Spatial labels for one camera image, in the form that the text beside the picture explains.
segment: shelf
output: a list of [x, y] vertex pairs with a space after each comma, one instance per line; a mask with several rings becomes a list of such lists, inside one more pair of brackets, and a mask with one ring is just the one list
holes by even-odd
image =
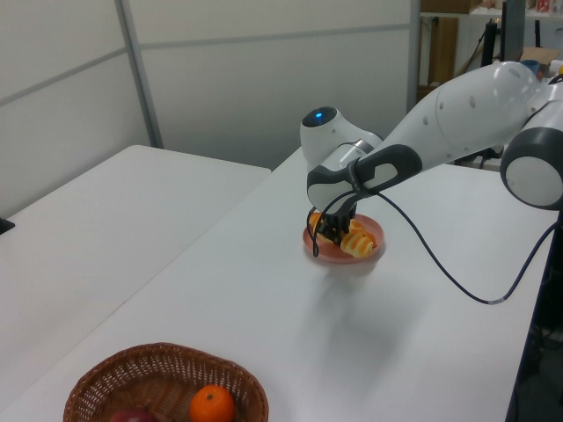
[[[472, 11], [471, 16], [490, 16], [491, 18], [500, 18], [501, 9], [487, 9], [486, 7], [478, 7]], [[550, 15], [546, 11], [526, 10], [527, 19], [539, 20], [560, 20], [563, 22], [563, 15]]]
[[[476, 17], [490, 17], [490, 18], [500, 18], [501, 17], [501, 9], [487, 9], [486, 7], [478, 7], [470, 14], [466, 13], [434, 13], [431, 11], [424, 11], [421, 12], [420, 15], [423, 18], [427, 17], [436, 17], [436, 18], [462, 18], [466, 16], [476, 16]], [[550, 15], [548, 12], [545, 11], [533, 11], [527, 10], [526, 11], [526, 18], [527, 19], [538, 19], [538, 20], [553, 20], [553, 21], [560, 21], [563, 22], [563, 15]]]

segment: white wall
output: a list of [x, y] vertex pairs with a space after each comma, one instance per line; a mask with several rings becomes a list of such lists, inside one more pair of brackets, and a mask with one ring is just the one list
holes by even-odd
[[411, 0], [131, 0], [167, 149], [275, 168], [311, 108], [404, 117]]
[[0, 216], [149, 143], [113, 0], [3, 0], [0, 57]]

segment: black cable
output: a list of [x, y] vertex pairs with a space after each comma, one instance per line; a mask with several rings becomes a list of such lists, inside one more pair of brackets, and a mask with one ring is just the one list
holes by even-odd
[[432, 252], [432, 250], [430, 249], [430, 247], [428, 246], [428, 244], [426, 243], [426, 240], [424, 240], [424, 237], [422, 237], [422, 234], [420, 233], [420, 231], [418, 230], [418, 228], [414, 225], [413, 221], [408, 217], [408, 215], [405, 214], [405, 212], [398, 207], [397, 204], [395, 204], [392, 200], [390, 200], [389, 198], [387, 198], [386, 196], [382, 195], [381, 193], [377, 193], [377, 196], [379, 196], [381, 199], [383, 199], [384, 201], [386, 201], [389, 205], [391, 205], [393, 208], [395, 208], [399, 214], [401, 214], [403, 216], [403, 218], [406, 220], [406, 222], [409, 223], [409, 225], [413, 228], [414, 233], [416, 233], [416, 236], [418, 236], [418, 238], [420, 239], [420, 241], [422, 242], [422, 245], [424, 246], [424, 248], [426, 249], [426, 251], [428, 252], [428, 254], [430, 255], [430, 257], [434, 260], [434, 262], [436, 263], [436, 265], [442, 270], [442, 272], [445, 274], [446, 277], [448, 277], [448, 279], [450, 279], [450, 281], [452, 283], [454, 283], [456, 285], [457, 288], [459, 288], [462, 292], [464, 292], [466, 295], [468, 295], [469, 297], [471, 297], [474, 301], [479, 302], [479, 303], [484, 303], [485, 305], [496, 305], [498, 303], [503, 303], [504, 301], [506, 301], [511, 295], [512, 293], [515, 291], [516, 287], [518, 286], [518, 284], [520, 283], [520, 280], [522, 279], [522, 277], [524, 276], [524, 273], [526, 272], [526, 270], [528, 269], [528, 266], [530, 265], [531, 260], [534, 258], [534, 255], [536, 255], [537, 250], [539, 249], [539, 247], [542, 245], [542, 243], [544, 242], [544, 240], [549, 236], [549, 234], [554, 231], [556, 228], [558, 228], [560, 226], [560, 222], [555, 222], [554, 224], [552, 224], [549, 229], [547, 229], [544, 234], [537, 240], [536, 245], [534, 246], [534, 248], [531, 250], [530, 255], [528, 256], [528, 258], [526, 259], [526, 262], [524, 262], [524, 265], [522, 267], [522, 269], [520, 270], [520, 272], [518, 273], [518, 275], [516, 276], [516, 280], [514, 281], [514, 283], [512, 284], [512, 286], [510, 287], [510, 289], [508, 290], [508, 292], [502, 296], [502, 298], [500, 299], [496, 299], [494, 301], [487, 301], [485, 299], [481, 299], [480, 297], [477, 297], [476, 295], [473, 295], [472, 293], [470, 293], [468, 290], [466, 290], [461, 284], [459, 284], [457, 282], [456, 279], [454, 279], [450, 273], [448, 273], [448, 271], [443, 267], [443, 265], [440, 263], [440, 261], [438, 260], [438, 258], [436, 257], [436, 255]]
[[320, 228], [320, 222], [323, 220], [323, 218], [325, 218], [326, 212], [330, 209], [332, 205], [334, 205], [336, 202], [338, 202], [345, 196], [348, 196], [350, 193], [354, 193], [354, 191], [344, 192], [343, 194], [337, 196], [336, 198], [334, 198], [329, 202], [326, 208], [320, 213], [320, 217], [318, 218], [317, 224], [315, 225], [315, 231], [312, 234], [311, 234], [311, 228], [309, 227], [309, 220], [311, 218], [311, 215], [315, 212], [316, 208], [315, 207], [311, 208], [311, 211], [309, 211], [309, 213], [307, 214], [307, 232], [309, 233], [309, 237], [313, 241], [313, 256], [315, 258], [318, 256], [317, 234], [318, 234], [318, 229]]
[[479, 38], [479, 40], [477, 41], [477, 46], [475, 47], [475, 49], [473, 50], [473, 54], [469, 57], [469, 60], [467, 61], [467, 64], [465, 65], [465, 69], [462, 72], [462, 75], [469, 69], [469, 65], [472, 64], [473, 59], [475, 58], [475, 53], [477, 53], [477, 49], [479, 48], [479, 46], [481, 45], [481, 41], [485, 38], [485, 31], [483, 31], [483, 33], [481, 34], [481, 38]]
[[481, 158], [481, 163], [479, 164], [479, 170], [483, 170], [483, 166], [485, 165], [486, 161], [486, 152], [483, 153], [483, 158]]

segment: floor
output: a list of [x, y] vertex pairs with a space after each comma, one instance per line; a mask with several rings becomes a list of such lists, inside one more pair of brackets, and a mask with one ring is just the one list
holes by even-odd
[[563, 421], [563, 259], [540, 293], [506, 422]]
[[[563, 331], [558, 334], [563, 341]], [[513, 396], [507, 422], [563, 421], [563, 347], [544, 348], [537, 372], [520, 382], [515, 391], [517, 404]]]

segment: black monitor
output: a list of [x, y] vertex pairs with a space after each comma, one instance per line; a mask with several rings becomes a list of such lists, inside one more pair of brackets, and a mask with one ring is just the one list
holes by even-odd
[[519, 62], [524, 50], [526, 0], [505, 0], [502, 4], [501, 62]]

